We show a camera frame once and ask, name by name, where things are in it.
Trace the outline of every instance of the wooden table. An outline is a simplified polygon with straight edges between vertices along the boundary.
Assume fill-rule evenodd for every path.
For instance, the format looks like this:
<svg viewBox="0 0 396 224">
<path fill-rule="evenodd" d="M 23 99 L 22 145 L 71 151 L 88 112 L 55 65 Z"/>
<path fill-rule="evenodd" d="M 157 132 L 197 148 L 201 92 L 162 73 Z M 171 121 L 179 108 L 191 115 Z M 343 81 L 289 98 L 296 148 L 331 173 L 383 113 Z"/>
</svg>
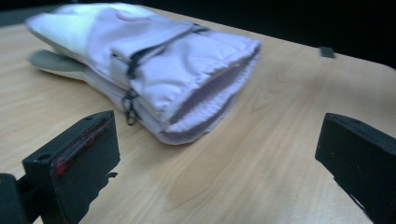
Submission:
<svg viewBox="0 0 396 224">
<path fill-rule="evenodd" d="M 396 136 L 395 70 L 152 10 L 262 41 L 225 120 L 193 144 L 162 144 L 84 82 L 34 69 L 26 57 L 48 46 L 8 26 L 0 29 L 0 172 L 20 178 L 22 159 L 79 119 L 114 109 L 119 175 L 81 223 L 370 223 L 314 155 L 326 112 Z"/>
</svg>

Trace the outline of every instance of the zipper pull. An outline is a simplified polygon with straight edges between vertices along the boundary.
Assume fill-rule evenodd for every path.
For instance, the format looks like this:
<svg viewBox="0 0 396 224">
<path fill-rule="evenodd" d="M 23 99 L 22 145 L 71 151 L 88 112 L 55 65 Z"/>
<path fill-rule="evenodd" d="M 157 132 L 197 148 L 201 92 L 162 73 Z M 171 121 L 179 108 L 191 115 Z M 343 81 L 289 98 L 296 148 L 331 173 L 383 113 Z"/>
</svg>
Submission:
<svg viewBox="0 0 396 224">
<path fill-rule="evenodd" d="M 134 98 L 138 94 L 134 90 L 128 90 L 122 98 L 122 106 L 125 111 L 126 123 L 130 126 L 134 125 L 136 119 L 140 119 L 139 115 L 134 110 Z"/>
</svg>

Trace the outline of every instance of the white mitten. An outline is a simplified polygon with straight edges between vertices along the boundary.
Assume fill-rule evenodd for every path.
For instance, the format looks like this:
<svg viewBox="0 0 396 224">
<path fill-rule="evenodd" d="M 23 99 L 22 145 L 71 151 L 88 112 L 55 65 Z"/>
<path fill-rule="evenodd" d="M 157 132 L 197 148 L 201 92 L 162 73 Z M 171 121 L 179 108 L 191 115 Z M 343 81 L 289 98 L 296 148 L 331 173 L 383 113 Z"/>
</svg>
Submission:
<svg viewBox="0 0 396 224">
<path fill-rule="evenodd" d="M 85 80 L 173 145 L 216 126 L 261 49 L 257 40 L 127 4 L 68 5 L 26 25 L 58 53 L 33 54 L 34 66 Z"/>
</svg>

